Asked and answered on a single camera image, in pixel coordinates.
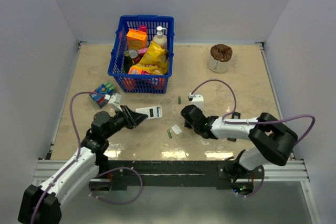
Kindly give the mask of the white remote control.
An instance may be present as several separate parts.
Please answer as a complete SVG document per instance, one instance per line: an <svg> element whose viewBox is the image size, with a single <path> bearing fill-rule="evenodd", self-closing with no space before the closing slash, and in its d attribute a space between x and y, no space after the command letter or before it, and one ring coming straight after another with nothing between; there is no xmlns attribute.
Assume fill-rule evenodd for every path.
<svg viewBox="0 0 336 224"><path fill-rule="evenodd" d="M144 108L137 108L135 111L137 113L146 114L149 119L158 119L157 112L156 112L157 106L150 106L150 107L144 107Z"/></svg>

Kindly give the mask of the white battery cover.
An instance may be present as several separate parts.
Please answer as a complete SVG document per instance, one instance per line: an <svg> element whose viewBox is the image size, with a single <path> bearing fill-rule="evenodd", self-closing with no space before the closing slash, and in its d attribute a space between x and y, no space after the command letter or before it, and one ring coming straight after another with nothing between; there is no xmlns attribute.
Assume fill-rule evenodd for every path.
<svg viewBox="0 0 336 224"><path fill-rule="evenodd" d="M182 130L181 128L178 126L178 125L174 125L171 127L171 130L176 134L176 135L179 135L182 133Z"/></svg>

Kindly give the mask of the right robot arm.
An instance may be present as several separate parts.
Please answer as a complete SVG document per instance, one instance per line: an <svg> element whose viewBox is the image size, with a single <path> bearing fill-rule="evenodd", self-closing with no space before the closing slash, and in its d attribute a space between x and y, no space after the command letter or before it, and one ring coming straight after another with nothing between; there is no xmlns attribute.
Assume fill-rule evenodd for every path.
<svg viewBox="0 0 336 224"><path fill-rule="evenodd" d="M266 163L285 166L297 134L269 113L252 119L223 120L219 116L206 117L195 105L188 105L181 116L194 132L205 139L236 138L250 140L254 148L242 151L233 169L239 178L246 178L252 171Z"/></svg>

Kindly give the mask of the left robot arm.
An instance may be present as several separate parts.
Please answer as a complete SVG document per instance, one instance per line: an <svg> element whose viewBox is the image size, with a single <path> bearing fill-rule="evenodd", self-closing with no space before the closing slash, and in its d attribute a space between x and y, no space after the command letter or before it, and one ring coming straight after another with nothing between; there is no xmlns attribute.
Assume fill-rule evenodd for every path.
<svg viewBox="0 0 336 224"><path fill-rule="evenodd" d="M59 223L62 211L81 189L95 177L108 174L104 155L108 138L123 128L134 129L148 118L147 114L130 110L126 105L111 116L102 111L94 115L91 128L74 155L39 186L30 185L23 194L18 221L20 223Z"/></svg>

